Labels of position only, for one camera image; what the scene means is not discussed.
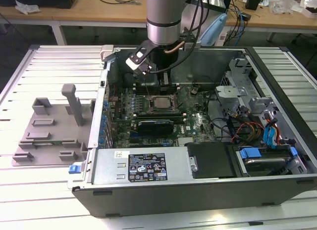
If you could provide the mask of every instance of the circuit board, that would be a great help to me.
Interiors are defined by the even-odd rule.
[[[113,148],[170,147],[188,142],[216,141],[204,111],[204,94],[191,95],[190,91],[190,86],[183,86],[169,96],[136,95],[132,89],[118,94],[109,102]],[[135,126],[144,120],[172,120],[173,130],[168,135],[140,135]],[[103,140],[103,135],[100,134],[100,140]],[[105,147],[105,143],[99,143],[99,148]]]

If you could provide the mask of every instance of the floor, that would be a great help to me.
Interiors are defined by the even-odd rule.
[[[48,26],[18,25],[17,30],[9,27],[6,35],[0,35],[0,91],[19,65],[29,45],[56,45],[54,35]],[[134,33],[129,28],[98,28],[99,37],[94,37],[92,27],[65,26],[64,32],[69,45],[139,45],[147,37],[145,28],[137,29]],[[296,34],[276,34],[272,42],[266,41],[267,36],[267,33],[246,32],[238,45],[285,46],[304,65],[317,51],[317,37],[314,35],[300,36],[295,45],[291,42]],[[309,63],[307,69],[317,77],[317,56]]]

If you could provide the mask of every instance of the warning label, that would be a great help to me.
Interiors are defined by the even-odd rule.
[[[164,153],[129,155],[130,182],[166,181],[167,169]]]

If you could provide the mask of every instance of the green circuit board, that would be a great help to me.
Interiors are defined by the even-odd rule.
[[[191,95],[191,86],[184,86],[176,94],[167,98],[174,105],[173,116],[160,116],[160,109],[153,109],[151,103],[157,96],[136,95],[133,90],[125,90],[111,103],[114,148],[167,147],[180,146],[182,139],[192,142],[216,141],[210,127],[203,104],[203,92]],[[172,120],[173,132],[169,135],[140,135],[135,126],[143,120]]]

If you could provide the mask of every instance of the blue cable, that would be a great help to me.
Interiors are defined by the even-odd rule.
[[[241,20],[241,23],[240,23],[240,32],[239,32],[239,37],[238,37],[238,39],[236,40],[236,42],[234,43],[234,46],[236,46],[237,44],[238,44],[238,42],[240,41],[240,39],[241,39],[241,36],[242,36],[242,33],[243,33],[243,26],[242,26],[242,24],[243,24],[243,18],[242,18],[242,14],[241,14],[241,12],[240,11],[238,11],[238,10],[233,10],[233,9],[230,9],[231,11],[235,11],[235,12],[238,12],[239,13],[239,16],[240,16],[240,20]]]
[[[239,13],[239,15],[240,15],[240,20],[241,20],[241,23],[240,23],[240,28],[241,28],[241,31],[240,31],[240,34],[239,34],[238,39],[236,40],[236,43],[234,43],[234,46],[236,46],[236,45],[238,44],[238,42],[239,42],[239,41],[240,41],[240,39],[241,39],[242,33],[243,33],[243,26],[242,26],[242,24],[243,24],[243,19],[242,19],[241,12],[240,12],[240,11],[238,11],[238,13]]]

